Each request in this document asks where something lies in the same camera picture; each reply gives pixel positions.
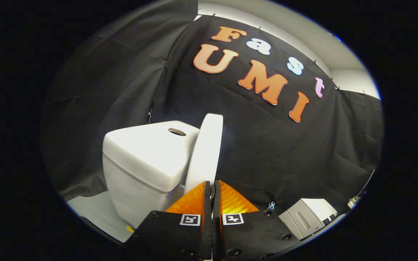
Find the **pink letter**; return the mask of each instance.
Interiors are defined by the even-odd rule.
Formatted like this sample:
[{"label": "pink letter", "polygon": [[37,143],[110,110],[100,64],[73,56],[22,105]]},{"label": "pink letter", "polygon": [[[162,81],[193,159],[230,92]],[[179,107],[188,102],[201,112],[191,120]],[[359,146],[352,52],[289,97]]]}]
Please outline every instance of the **pink letter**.
[{"label": "pink letter", "polygon": [[323,95],[321,91],[323,88],[325,88],[325,86],[323,84],[322,79],[316,77],[315,80],[317,81],[317,83],[315,84],[315,94],[317,94],[319,98],[322,98]]}]

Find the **drawer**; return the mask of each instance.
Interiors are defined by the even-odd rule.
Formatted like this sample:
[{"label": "drawer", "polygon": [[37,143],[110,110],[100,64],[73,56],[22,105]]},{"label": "drawer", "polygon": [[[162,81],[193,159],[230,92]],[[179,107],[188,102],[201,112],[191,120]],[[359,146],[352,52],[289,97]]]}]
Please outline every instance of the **drawer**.
[{"label": "drawer", "polygon": [[309,210],[309,208],[299,200],[288,210],[289,215],[297,225],[303,237],[309,236],[318,229],[322,228],[320,220]]}]

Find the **toilet tank lid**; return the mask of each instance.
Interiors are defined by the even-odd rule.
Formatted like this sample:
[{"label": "toilet tank lid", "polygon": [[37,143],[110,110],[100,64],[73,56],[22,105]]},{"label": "toilet tank lid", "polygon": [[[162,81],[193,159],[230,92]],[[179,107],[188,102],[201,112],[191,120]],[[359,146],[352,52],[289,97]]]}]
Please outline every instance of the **toilet tank lid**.
[{"label": "toilet tank lid", "polygon": [[[186,135],[176,135],[171,128]],[[198,133],[198,128],[180,121],[116,129],[104,137],[103,155],[128,175],[169,192],[188,170]]]}]

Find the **blue clip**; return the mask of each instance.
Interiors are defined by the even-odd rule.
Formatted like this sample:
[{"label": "blue clip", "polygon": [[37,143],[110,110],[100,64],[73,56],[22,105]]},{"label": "blue clip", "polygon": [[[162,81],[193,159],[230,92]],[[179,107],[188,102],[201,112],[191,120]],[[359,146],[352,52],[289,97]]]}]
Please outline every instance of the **blue clip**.
[{"label": "blue clip", "polygon": [[274,210],[274,205],[275,205],[275,203],[272,201],[270,204],[269,204],[269,207],[267,208],[268,210]]}]

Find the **white floor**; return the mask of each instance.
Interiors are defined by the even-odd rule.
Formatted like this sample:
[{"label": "white floor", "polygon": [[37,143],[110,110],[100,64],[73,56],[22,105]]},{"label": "white floor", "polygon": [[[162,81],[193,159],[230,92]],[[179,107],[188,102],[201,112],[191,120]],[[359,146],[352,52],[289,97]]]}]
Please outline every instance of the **white floor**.
[{"label": "white floor", "polygon": [[131,228],[133,226],[119,216],[109,191],[92,197],[78,196],[69,200],[67,204],[77,215],[87,218],[98,228],[123,243],[132,235],[132,232],[127,230],[127,226]]}]

